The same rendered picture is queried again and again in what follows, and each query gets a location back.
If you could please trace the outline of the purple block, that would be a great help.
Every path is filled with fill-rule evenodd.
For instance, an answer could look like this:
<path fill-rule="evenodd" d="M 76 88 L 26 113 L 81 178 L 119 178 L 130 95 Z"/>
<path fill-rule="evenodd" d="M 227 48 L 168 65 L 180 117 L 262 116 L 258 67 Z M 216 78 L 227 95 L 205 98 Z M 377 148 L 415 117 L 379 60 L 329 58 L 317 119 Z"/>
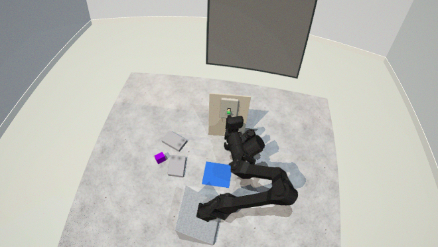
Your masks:
<path fill-rule="evenodd" d="M 160 164 L 161 162 L 166 161 L 163 152 L 158 153 L 158 154 L 156 154 L 156 155 L 154 155 L 154 156 L 155 156 L 155 160 L 156 160 L 156 162 L 157 162 L 158 164 Z"/>

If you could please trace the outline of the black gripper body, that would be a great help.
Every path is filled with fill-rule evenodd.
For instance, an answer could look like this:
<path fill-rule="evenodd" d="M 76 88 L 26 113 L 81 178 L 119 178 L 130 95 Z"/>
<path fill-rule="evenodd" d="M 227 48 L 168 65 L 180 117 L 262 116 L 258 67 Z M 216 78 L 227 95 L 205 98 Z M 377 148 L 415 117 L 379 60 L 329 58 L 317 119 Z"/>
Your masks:
<path fill-rule="evenodd" d="M 231 150 L 231 148 L 237 145 L 243 145 L 244 142 L 240 138 L 238 130 L 243 127 L 244 119 L 242 116 L 230 117 L 226 119 L 226 127 L 229 133 L 227 133 L 227 143 L 224 142 L 224 149 L 226 151 Z"/>

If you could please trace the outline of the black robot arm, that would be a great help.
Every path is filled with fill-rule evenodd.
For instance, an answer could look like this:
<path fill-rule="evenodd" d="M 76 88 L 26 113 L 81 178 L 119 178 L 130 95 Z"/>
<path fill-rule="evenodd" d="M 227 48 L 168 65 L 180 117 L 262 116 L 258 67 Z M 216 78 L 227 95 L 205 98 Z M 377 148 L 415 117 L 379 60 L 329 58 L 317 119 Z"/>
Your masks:
<path fill-rule="evenodd" d="M 272 181 L 272 188 L 262 193 L 237 197 L 231 193 L 220 194 L 207 203 L 199 203 L 197 218 L 209 222 L 216 217 L 226 220 L 229 214 L 238 209 L 264 205 L 292 205 L 298 198 L 298 192 L 290 182 L 287 173 L 280 167 L 255 165 L 254 156 L 265 148 L 263 139 L 256 135 L 254 129 L 239 133 L 244 142 L 231 148 L 233 162 L 230 172 L 242 179 L 252 177 Z M 248 161 L 248 162 L 247 162 Z"/>

